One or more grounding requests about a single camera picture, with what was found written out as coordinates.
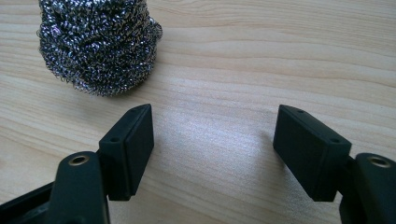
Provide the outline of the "steel wool scouring ball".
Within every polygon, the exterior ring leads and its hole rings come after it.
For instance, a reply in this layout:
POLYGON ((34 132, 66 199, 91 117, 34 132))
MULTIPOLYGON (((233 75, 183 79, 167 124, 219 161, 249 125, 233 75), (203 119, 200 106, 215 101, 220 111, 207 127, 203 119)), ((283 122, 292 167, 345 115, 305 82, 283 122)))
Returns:
POLYGON ((124 93, 154 67, 161 25, 147 0, 38 0, 39 52, 60 80, 100 96, 124 93))

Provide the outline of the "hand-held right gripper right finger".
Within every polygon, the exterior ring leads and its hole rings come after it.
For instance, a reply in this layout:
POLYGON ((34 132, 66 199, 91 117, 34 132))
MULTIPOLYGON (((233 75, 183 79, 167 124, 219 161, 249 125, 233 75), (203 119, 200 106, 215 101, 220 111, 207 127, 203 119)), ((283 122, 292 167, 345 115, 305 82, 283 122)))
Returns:
POLYGON ((396 161, 351 143, 300 108, 278 108, 274 150, 315 202, 342 194, 343 224, 396 224, 396 161))

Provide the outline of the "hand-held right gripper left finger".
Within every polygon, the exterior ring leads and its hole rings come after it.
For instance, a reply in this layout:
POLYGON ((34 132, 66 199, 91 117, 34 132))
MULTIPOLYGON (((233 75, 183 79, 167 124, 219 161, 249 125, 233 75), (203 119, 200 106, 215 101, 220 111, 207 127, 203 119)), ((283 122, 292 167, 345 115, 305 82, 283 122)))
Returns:
POLYGON ((107 203, 136 195, 153 147, 151 105, 128 110, 97 151, 59 163, 45 224, 110 224, 107 203))

